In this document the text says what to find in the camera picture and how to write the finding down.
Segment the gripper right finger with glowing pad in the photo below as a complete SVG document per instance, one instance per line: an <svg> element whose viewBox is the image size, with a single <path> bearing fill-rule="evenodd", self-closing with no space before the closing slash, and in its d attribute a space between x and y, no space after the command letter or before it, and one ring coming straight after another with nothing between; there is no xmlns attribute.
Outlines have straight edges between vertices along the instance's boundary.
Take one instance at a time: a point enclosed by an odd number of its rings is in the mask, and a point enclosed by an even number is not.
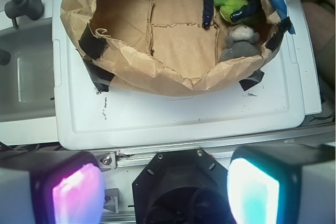
<svg viewBox="0 0 336 224"><path fill-rule="evenodd" d="M243 145L227 194L237 223L335 223L335 145Z"/></svg>

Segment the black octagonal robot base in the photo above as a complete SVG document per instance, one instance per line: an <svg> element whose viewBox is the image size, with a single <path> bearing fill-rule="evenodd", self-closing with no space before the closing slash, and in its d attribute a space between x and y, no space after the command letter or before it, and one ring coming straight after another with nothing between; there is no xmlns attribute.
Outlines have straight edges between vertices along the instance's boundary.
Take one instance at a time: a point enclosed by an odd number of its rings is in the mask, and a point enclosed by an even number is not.
<svg viewBox="0 0 336 224"><path fill-rule="evenodd" d="M137 223L235 223L228 170L203 149L159 152L132 183Z"/></svg>

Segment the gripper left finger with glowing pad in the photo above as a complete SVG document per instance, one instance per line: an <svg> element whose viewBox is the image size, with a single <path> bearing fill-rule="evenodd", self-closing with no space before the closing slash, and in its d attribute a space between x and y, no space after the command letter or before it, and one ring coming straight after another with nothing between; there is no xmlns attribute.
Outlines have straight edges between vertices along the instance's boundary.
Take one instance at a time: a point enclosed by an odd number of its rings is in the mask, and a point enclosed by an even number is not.
<svg viewBox="0 0 336 224"><path fill-rule="evenodd" d="M1 152L1 223L99 223L104 197L89 152Z"/></svg>

